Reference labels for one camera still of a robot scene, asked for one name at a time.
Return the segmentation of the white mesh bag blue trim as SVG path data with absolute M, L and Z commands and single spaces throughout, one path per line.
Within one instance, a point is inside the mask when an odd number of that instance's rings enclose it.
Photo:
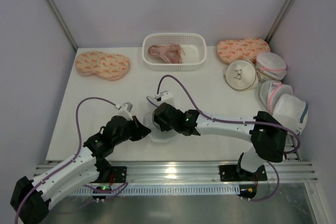
M 150 139 L 154 143 L 169 143 L 172 141 L 177 133 L 173 130 L 168 132 L 161 132 L 158 126 L 153 121 L 154 110 L 156 109 L 154 104 L 154 97 L 147 96 L 147 101 L 151 105 L 149 108 L 149 112 L 144 116 L 143 123 L 146 127 L 151 129 Z

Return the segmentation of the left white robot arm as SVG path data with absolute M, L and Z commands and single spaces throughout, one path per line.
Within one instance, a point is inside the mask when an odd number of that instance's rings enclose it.
M 98 133 L 89 137 L 77 152 L 49 171 L 32 179 L 24 176 L 14 187 L 10 205 L 15 223 L 41 223 L 49 211 L 73 190 L 111 172 L 107 156 L 125 141 L 139 141 L 151 130 L 136 116 L 114 116 Z

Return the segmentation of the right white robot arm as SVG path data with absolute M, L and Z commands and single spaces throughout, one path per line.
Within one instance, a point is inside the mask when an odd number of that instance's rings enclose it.
M 240 155 L 235 168 L 243 180 L 252 179 L 264 163 L 281 163 L 284 158 L 287 132 L 267 112 L 259 111 L 251 121 L 230 121 L 197 110 L 182 112 L 162 103 L 152 117 L 161 132 L 174 131 L 184 136 L 219 135 L 250 142 L 252 147 Z

